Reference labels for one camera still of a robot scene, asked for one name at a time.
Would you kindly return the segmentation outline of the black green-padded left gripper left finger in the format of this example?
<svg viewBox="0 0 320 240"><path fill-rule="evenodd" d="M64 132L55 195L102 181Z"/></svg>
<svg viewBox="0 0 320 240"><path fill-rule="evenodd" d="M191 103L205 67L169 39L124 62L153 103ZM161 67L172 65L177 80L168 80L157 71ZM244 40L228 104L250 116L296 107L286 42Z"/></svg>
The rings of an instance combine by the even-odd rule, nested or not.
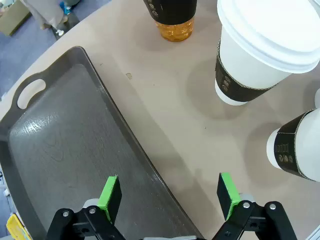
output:
<svg viewBox="0 0 320 240"><path fill-rule="evenodd" d="M46 234L47 240L123 240L115 227L122 199L117 175L108 177L96 205L83 207L74 212L70 208L56 211Z"/></svg>

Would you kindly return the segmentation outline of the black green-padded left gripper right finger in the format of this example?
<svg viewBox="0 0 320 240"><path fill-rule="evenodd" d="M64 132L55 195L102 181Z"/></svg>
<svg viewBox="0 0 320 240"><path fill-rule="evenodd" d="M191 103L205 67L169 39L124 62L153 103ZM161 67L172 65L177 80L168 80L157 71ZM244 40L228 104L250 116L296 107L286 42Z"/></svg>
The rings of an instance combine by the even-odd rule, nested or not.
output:
<svg viewBox="0 0 320 240"><path fill-rule="evenodd" d="M259 240L297 239L280 202L270 201L260 206L242 199L228 172L219 174L216 193L225 222L214 240L239 240L244 232L254 232Z"/></svg>

